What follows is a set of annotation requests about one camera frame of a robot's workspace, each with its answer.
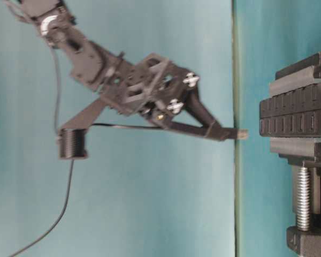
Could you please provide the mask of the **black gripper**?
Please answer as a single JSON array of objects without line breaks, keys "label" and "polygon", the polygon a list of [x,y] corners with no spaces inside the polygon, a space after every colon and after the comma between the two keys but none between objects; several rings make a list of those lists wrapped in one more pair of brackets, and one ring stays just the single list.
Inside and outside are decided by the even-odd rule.
[{"label": "black gripper", "polygon": [[[230,139],[223,128],[200,101],[195,72],[177,66],[170,59],[152,53],[137,64],[123,56],[104,53],[106,64],[101,88],[102,108],[114,109],[124,116],[139,114],[167,131],[215,141]],[[171,122],[186,111],[202,126]]]}]

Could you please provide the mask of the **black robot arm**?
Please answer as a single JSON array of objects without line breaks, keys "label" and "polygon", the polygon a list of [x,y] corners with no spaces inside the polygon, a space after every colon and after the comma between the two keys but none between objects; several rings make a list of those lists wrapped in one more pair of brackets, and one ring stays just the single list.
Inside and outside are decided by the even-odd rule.
[{"label": "black robot arm", "polygon": [[154,53],[137,64],[112,54],[77,29],[63,1],[6,1],[6,6],[19,21],[33,25],[51,49],[62,50],[72,62],[71,76],[99,95],[58,128],[59,136],[87,131],[104,108],[111,108],[142,116],[152,129],[217,141],[236,138],[236,129],[223,127],[201,103],[200,77],[193,71]]}]

